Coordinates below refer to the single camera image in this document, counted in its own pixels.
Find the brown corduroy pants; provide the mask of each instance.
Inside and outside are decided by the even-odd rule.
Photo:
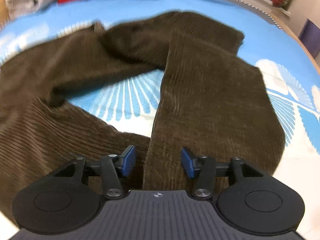
[[[76,155],[137,148],[131,188],[184,189],[180,149],[241,156],[273,173],[284,133],[258,68],[236,57],[243,34],[192,12],[103,30],[95,24],[15,56],[0,75],[0,210]],[[164,69],[151,139],[120,133],[69,104],[69,93]]]

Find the metal screw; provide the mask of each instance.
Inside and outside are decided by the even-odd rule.
[[[207,197],[210,195],[210,191],[204,188],[200,188],[195,191],[195,195],[197,197]]]
[[[121,190],[117,188],[112,188],[107,191],[109,197],[119,197],[122,194]]]

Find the white wall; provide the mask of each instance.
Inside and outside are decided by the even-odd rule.
[[[320,26],[319,11],[320,0],[293,0],[288,9],[290,19],[287,18],[285,22],[299,36],[307,18]]]

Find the blue bed sheet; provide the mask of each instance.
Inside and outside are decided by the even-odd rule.
[[[261,69],[270,101],[286,134],[286,146],[292,143],[295,130],[300,129],[307,135],[312,151],[320,154],[320,76],[313,64],[285,32],[224,0],[77,0],[52,4],[6,26],[0,33],[0,63],[34,44],[66,35],[94,21],[109,28],[169,10],[196,11],[241,30],[245,38],[238,56]],[[106,122],[154,115],[162,77],[160,70],[152,71],[69,101]]]

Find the blue gripper pad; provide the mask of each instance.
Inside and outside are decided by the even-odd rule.
[[[188,177],[190,179],[193,179],[195,177],[195,169],[193,168],[192,160],[188,155],[187,151],[185,150],[185,148],[182,148],[181,150],[181,163],[184,170],[188,174]]]
[[[136,148],[130,145],[124,150],[122,155],[125,155],[125,157],[123,159],[121,173],[122,176],[127,177],[136,163]]]

